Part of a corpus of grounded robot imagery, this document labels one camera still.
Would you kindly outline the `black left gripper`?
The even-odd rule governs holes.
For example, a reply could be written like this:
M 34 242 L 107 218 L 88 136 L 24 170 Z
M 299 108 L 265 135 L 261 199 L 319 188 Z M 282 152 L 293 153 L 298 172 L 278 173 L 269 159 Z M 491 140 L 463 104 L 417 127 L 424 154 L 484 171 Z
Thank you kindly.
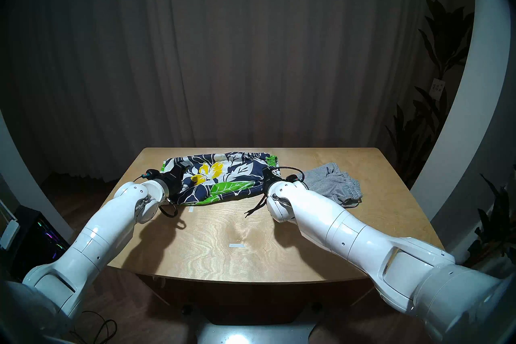
M 177 163 L 170 171 L 161 173 L 161 180 L 168 188 L 167 197 L 173 197 L 181 192 L 183 187 L 183 175 L 187 168 L 187 163 Z

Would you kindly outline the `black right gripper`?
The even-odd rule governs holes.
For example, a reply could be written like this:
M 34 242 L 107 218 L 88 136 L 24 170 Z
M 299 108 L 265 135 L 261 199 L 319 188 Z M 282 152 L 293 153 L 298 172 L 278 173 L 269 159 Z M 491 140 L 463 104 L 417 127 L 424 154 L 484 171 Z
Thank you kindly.
M 277 176 L 274 174 L 274 170 L 276 170 L 276 168 L 263 168 L 262 169 L 263 187 L 270 187 L 274 183 L 282 181 L 281 176 Z

